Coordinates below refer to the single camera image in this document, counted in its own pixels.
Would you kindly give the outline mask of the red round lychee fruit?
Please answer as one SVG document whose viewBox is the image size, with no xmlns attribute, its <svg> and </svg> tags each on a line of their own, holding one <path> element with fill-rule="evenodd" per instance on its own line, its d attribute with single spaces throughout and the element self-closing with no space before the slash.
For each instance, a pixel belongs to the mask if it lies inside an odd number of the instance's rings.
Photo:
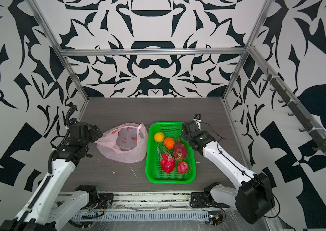
<svg viewBox="0 0 326 231">
<path fill-rule="evenodd" d="M 177 164 L 177 173 L 180 175 L 184 175 L 188 173 L 189 171 L 189 165 L 187 162 L 182 161 Z"/>
</svg>

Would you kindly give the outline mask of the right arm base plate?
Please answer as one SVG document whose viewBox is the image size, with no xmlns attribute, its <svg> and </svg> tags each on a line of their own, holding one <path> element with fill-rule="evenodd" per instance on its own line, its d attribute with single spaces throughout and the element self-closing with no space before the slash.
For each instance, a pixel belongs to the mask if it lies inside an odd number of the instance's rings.
<svg viewBox="0 0 326 231">
<path fill-rule="evenodd" d="M 189 204 L 192 208 L 229 208 L 226 204 L 215 202 L 206 192 L 192 192 Z"/>
</svg>

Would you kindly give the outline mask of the red dragon fruit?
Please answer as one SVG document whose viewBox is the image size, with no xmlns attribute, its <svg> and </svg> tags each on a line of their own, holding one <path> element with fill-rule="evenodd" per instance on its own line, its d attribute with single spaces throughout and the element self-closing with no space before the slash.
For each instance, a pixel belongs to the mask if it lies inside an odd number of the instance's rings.
<svg viewBox="0 0 326 231">
<path fill-rule="evenodd" d="M 163 172 L 170 174 L 176 167 L 176 159 L 173 154 L 166 148 L 160 149 L 156 148 L 159 155 L 159 164 L 162 167 Z"/>
</svg>

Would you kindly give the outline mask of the pink plastic bag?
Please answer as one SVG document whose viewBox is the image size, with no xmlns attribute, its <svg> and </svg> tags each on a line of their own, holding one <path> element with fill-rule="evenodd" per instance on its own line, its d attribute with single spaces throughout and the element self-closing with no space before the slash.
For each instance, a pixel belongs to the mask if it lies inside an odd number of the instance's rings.
<svg viewBox="0 0 326 231">
<path fill-rule="evenodd" d="M 103 133 L 95 144 L 107 159 L 132 164 L 146 157 L 148 132 L 144 124 L 124 123 Z"/>
</svg>

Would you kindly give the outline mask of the orange fruit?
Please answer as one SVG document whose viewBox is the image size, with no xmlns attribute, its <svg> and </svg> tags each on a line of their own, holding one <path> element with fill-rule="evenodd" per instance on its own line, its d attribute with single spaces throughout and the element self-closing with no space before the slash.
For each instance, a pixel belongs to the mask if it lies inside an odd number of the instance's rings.
<svg viewBox="0 0 326 231">
<path fill-rule="evenodd" d="M 164 146 L 167 148 L 167 149 L 173 149 L 175 145 L 175 140 L 174 138 L 171 138 L 171 137 L 167 137 L 165 138 L 164 140 Z"/>
</svg>

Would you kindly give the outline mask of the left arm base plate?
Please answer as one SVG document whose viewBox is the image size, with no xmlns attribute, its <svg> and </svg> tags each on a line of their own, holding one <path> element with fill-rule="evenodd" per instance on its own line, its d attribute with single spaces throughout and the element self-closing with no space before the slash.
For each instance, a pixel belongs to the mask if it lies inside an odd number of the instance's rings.
<svg viewBox="0 0 326 231">
<path fill-rule="evenodd" d="M 113 205 L 114 194 L 113 193 L 98 193 L 96 204 L 94 209 L 108 209 Z"/>
</svg>

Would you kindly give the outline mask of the yellow fruit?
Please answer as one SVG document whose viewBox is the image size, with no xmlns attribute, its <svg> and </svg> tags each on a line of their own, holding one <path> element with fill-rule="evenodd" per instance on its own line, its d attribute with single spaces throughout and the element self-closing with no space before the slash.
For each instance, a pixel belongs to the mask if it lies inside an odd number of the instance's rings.
<svg viewBox="0 0 326 231">
<path fill-rule="evenodd" d="M 161 143 L 165 140 L 165 134 L 162 132 L 157 132 L 154 134 L 154 140 L 155 142 Z"/>
</svg>

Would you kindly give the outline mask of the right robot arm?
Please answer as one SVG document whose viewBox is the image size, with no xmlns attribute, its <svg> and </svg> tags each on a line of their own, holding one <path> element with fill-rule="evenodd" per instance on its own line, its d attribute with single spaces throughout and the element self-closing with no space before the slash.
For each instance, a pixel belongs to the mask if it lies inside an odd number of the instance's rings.
<svg viewBox="0 0 326 231">
<path fill-rule="evenodd" d="M 268 176 L 256 174 L 233 158 L 207 131 L 202 131 L 195 120 L 183 123 L 181 138 L 190 147 L 214 163 L 231 181 L 233 188 L 221 184 L 208 187 L 213 201 L 235 208 L 249 224 L 254 224 L 271 211 L 278 200 L 272 192 Z"/>
</svg>

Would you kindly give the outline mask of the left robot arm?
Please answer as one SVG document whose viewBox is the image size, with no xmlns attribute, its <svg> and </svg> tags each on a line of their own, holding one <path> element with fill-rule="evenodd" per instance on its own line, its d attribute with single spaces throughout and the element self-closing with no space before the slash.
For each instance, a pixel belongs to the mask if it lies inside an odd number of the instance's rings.
<svg viewBox="0 0 326 231">
<path fill-rule="evenodd" d="M 96 187 L 81 185 L 70 199 L 52 210 L 64 183 L 80 160 L 88 155 L 88 146 L 103 135 L 98 126 L 85 122 L 70 124 L 68 132 L 65 144 L 51 155 L 49 171 L 34 195 L 13 220 L 2 223 L 1 231 L 60 231 L 79 210 L 96 203 Z"/>
</svg>

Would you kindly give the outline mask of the green plastic basket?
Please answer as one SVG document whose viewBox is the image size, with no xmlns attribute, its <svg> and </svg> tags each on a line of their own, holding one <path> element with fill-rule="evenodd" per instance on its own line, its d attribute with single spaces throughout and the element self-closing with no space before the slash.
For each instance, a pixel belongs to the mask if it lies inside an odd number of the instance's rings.
<svg viewBox="0 0 326 231">
<path fill-rule="evenodd" d="M 157 122 L 150 126 L 145 173 L 154 184 L 189 184 L 197 175 L 195 154 L 181 138 L 182 123 Z"/>
</svg>

